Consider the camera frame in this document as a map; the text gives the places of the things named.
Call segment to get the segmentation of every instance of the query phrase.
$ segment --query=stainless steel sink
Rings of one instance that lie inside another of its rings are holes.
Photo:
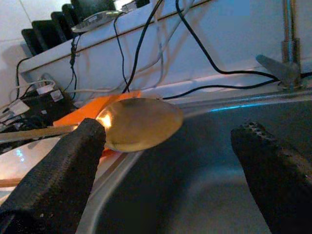
[[[124,154],[98,180],[77,233],[270,233],[232,151],[230,131],[258,121],[312,155],[311,93],[182,104],[185,121],[176,134]]]

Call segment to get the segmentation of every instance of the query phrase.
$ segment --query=faucet handle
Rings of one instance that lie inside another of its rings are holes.
[[[276,76],[285,89],[300,87],[300,69],[296,63],[281,63],[264,55],[258,55],[256,60]]]

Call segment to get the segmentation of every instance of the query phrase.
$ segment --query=faucet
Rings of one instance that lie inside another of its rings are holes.
[[[285,90],[301,88],[300,40],[295,37],[295,0],[283,0],[284,33],[282,42],[283,63],[264,55],[256,60],[280,81]]]

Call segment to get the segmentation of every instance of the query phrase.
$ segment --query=sink basin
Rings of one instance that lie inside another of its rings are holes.
[[[94,188],[77,233],[270,233],[232,151],[230,132],[257,121],[312,155],[311,91],[181,108],[185,120],[176,134],[128,154]]]

